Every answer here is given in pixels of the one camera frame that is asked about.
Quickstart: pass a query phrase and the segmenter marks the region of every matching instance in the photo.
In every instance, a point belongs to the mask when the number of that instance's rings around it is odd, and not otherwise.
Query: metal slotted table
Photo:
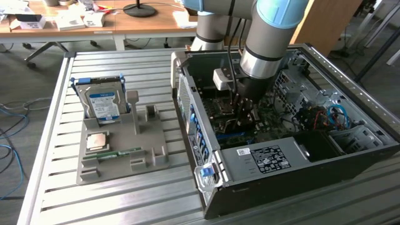
[[[400,214],[398,154],[350,181],[213,220],[202,219],[170,97],[170,53],[184,49],[78,52],[64,58],[18,225],[377,224]],[[138,108],[160,110],[170,168],[76,185],[82,108],[69,78],[124,74]]]

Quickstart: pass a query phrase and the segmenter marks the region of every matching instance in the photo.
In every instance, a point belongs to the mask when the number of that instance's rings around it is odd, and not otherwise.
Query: barcode
[[[250,153],[250,149],[249,149],[249,148],[245,148],[245,149],[237,149],[236,151],[237,151],[237,154],[238,154],[240,156],[248,155],[248,154]]]

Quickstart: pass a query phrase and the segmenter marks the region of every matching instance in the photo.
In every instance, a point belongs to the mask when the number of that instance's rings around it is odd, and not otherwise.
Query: lamp base
[[[133,17],[149,17],[157,13],[157,10],[144,4],[140,4],[140,8],[137,4],[130,4],[124,7],[124,13]]]

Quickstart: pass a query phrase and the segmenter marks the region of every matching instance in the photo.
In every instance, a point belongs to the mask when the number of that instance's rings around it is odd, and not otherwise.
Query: gray carpet
[[[357,24],[361,19],[356,18],[348,27],[348,32],[356,29]],[[369,49],[364,50],[364,56],[357,54],[350,55],[345,61],[352,63],[352,68],[354,72],[360,72],[361,68],[366,64],[369,58],[381,47],[384,41],[388,39],[393,30],[386,28],[384,33],[377,38]],[[140,39],[133,42],[137,47],[145,45],[148,39]],[[114,45],[112,40],[98,41],[100,47],[96,48],[89,45],[88,41],[65,43],[65,47],[70,51],[112,51],[114,50]],[[153,38],[146,46],[146,48],[162,48],[164,39]],[[189,44],[188,38],[169,38],[169,45],[172,47],[182,47]],[[32,46],[38,48],[41,44],[33,44]],[[400,79],[397,78],[400,74],[400,61],[394,63],[393,66],[385,65],[385,61],[392,56],[392,54],[400,49],[400,41],[392,45],[390,49],[386,51],[372,70],[362,79],[362,83],[366,87],[369,93],[376,97],[376,99],[386,106],[386,108],[400,116],[400,106],[398,106],[398,94],[400,94]],[[28,101],[40,97],[52,96],[54,83],[57,80],[60,64],[62,60],[62,51],[52,47],[45,51],[32,62],[37,64],[37,69],[30,70],[25,67],[22,58],[33,50],[26,50],[20,44],[16,44],[9,51],[9,53],[0,53],[0,103],[6,103],[10,101]],[[348,75],[350,70],[348,70],[346,65],[341,60],[332,60],[338,67],[346,71]],[[42,131],[42,126],[46,118],[46,110],[33,111],[29,114],[29,125],[28,127],[12,136],[10,140],[14,147],[20,153],[21,163],[26,173],[30,173],[36,150],[40,142],[40,136]],[[0,128],[6,129],[18,120],[18,117],[10,117],[0,113]],[[4,139],[0,139],[1,144],[6,144]],[[5,165],[5,160],[0,161],[0,168]],[[13,162],[9,169],[0,174],[0,196],[2,196],[8,190],[16,187],[20,181],[20,172],[16,162]],[[24,181],[21,188],[10,196],[22,196],[25,193],[28,182]],[[13,225],[16,224],[18,213],[20,213],[21,200],[6,200],[0,201],[0,224]]]

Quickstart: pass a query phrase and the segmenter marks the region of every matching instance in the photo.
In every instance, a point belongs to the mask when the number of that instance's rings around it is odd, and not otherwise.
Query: white box
[[[85,15],[82,22],[88,27],[102,27],[104,25],[104,13],[93,13]]]
[[[26,29],[42,29],[45,25],[45,18],[44,16],[40,17],[38,21],[34,21],[37,19],[32,19],[32,21],[20,21],[20,28]]]
[[[54,20],[60,31],[85,28],[80,15],[58,13]]]

